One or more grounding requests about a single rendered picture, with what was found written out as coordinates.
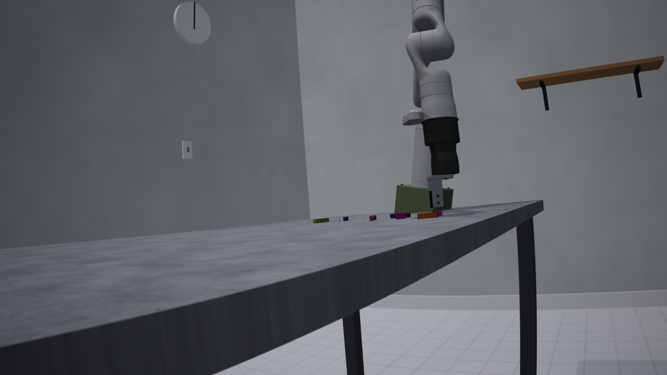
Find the orange rod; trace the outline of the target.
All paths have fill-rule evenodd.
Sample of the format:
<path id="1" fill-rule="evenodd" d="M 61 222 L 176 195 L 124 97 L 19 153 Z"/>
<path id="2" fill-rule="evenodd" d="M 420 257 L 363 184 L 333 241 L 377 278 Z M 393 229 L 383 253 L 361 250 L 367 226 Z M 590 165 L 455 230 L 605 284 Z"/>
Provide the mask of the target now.
<path id="1" fill-rule="evenodd" d="M 429 212 L 429 213 L 417 214 L 417 218 L 418 219 L 438 218 L 438 212 Z"/>

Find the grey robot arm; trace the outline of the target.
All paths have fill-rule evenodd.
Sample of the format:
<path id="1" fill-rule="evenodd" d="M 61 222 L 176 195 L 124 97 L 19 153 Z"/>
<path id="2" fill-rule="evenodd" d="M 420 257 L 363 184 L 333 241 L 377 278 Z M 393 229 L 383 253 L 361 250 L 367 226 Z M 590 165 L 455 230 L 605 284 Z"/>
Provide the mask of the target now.
<path id="1" fill-rule="evenodd" d="M 449 72 L 428 66 L 432 61 L 452 57 L 454 44 L 444 23 L 444 0 L 411 1 L 412 34 L 406 40 L 406 50 L 414 65 L 414 105 L 421 108 L 423 97 L 435 94 L 453 96 Z M 411 186 L 428 189 L 427 177 L 430 176 L 431 152 L 425 145 L 423 125 L 420 123 L 415 125 Z"/>

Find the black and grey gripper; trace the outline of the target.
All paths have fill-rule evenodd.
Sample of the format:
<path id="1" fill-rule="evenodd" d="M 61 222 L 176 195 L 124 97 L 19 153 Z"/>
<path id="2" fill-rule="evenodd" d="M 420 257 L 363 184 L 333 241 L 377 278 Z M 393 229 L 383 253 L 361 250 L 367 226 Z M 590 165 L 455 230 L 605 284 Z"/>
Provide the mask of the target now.
<path id="1" fill-rule="evenodd" d="M 442 180 L 460 173 L 456 144 L 460 142 L 459 118 L 453 96 L 435 94 L 421 99 L 421 111 L 410 110 L 403 116 L 403 125 L 422 123 L 425 145 L 431 152 L 432 175 L 427 177 L 430 207 L 444 207 Z M 431 180 L 431 181 L 430 181 Z"/>

